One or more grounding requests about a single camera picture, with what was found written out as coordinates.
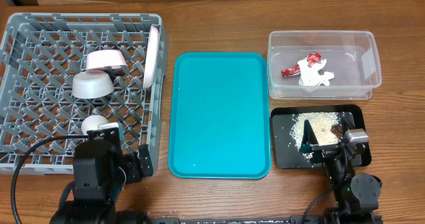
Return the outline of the red snack wrapper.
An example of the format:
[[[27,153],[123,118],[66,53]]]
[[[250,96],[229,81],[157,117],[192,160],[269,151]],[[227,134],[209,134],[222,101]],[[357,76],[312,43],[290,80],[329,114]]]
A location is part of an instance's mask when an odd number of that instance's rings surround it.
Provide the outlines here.
[[[306,57],[307,66],[311,68],[313,65],[318,64],[321,62],[321,55],[317,52],[310,53]],[[298,64],[291,68],[287,68],[285,70],[281,70],[281,74],[283,77],[288,76],[296,76],[301,74],[301,70]]]

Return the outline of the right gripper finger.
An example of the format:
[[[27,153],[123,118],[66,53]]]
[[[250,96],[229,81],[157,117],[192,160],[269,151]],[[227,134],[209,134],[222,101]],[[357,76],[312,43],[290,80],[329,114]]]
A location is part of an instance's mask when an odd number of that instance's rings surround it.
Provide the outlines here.
[[[342,127],[342,139],[345,140],[348,133],[354,128],[354,124],[346,118],[345,115],[341,117],[341,127]]]
[[[312,151],[313,146],[318,146],[318,141],[311,127],[309,120],[304,121],[303,138],[301,141],[300,151]]]

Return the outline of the small pink plate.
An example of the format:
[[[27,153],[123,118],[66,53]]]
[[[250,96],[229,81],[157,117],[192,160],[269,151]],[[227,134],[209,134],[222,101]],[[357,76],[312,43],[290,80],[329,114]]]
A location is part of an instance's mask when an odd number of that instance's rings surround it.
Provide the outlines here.
[[[118,50],[94,51],[88,53],[86,58],[86,70],[104,70],[107,67],[119,69],[126,65],[123,54]]]

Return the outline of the brown food scrap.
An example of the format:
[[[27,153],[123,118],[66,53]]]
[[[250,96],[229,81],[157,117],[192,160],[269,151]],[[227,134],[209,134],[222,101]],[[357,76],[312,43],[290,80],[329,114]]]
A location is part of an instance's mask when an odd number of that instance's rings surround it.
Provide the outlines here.
[[[331,132],[337,137],[338,140],[343,139],[342,125],[332,125]]]

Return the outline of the large white plate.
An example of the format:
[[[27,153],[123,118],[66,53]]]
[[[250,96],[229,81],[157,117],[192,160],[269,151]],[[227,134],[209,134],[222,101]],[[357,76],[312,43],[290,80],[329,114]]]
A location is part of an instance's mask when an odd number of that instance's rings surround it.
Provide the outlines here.
[[[147,52],[145,58],[145,71],[143,77],[143,89],[151,88],[157,67],[157,57],[159,51],[159,30],[153,25],[150,27]]]

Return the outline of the grey bowl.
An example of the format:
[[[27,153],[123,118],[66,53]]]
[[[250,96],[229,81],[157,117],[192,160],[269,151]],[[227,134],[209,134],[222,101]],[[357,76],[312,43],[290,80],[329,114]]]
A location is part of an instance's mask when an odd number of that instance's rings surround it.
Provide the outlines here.
[[[72,95],[76,98],[93,99],[109,95],[114,85],[108,73],[88,70],[76,74],[72,80]]]

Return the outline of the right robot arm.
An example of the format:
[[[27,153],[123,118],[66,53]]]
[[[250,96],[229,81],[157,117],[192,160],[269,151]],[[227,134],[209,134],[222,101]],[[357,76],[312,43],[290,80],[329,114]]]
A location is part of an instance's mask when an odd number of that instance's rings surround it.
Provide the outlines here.
[[[299,151],[312,154],[310,162],[321,164],[331,182],[329,190],[313,200],[304,211],[301,223],[382,223],[373,211],[379,208],[382,181],[375,175],[355,173],[351,160],[366,151],[369,136],[364,129],[355,129],[343,119],[344,135],[337,144],[320,146],[311,124],[304,122],[303,139]],[[336,207],[327,208],[321,216],[310,216],[311,208],[327,197],[335,196]]]

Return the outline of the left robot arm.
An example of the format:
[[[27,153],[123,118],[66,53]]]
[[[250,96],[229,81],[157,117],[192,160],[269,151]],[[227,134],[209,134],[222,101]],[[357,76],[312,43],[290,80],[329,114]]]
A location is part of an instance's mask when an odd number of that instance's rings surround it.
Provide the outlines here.
[[[147,146],[122,154],[116,140],[89,140],[78,145],[73,161],[74,181],[62,192],[58,211],[50,222],[58,224],[139,223],[150,220],[142,211],[117,211],[116,201],[126,184],[153,175]]]

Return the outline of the white cup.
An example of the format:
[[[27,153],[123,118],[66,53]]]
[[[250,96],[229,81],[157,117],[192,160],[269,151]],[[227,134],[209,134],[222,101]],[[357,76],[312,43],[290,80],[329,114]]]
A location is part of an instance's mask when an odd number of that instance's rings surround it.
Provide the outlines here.
[[[88,131],[97,130],[99,125],[107,124],[108,120],[101,115],[91,115],[81,123],[81,131],[83,135],[87,135]]]

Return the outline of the white rice pile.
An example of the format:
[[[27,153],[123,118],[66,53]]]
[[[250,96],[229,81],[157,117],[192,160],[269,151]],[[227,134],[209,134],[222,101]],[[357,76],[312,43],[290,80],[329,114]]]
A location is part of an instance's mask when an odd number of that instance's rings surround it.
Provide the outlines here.
[[[301,154],[299,148],[303,138],[304,121],[309,120],[318,144],[336,144],[340,140],[331,132],[332,125],[341,125],[341,117],[351,119],[349,112],[306,112],[300,114],[284,114],[277,118],[281,124],[276,135],[276,163],[282,169],[313,169],[318,164],[312,164],[311,154]]]

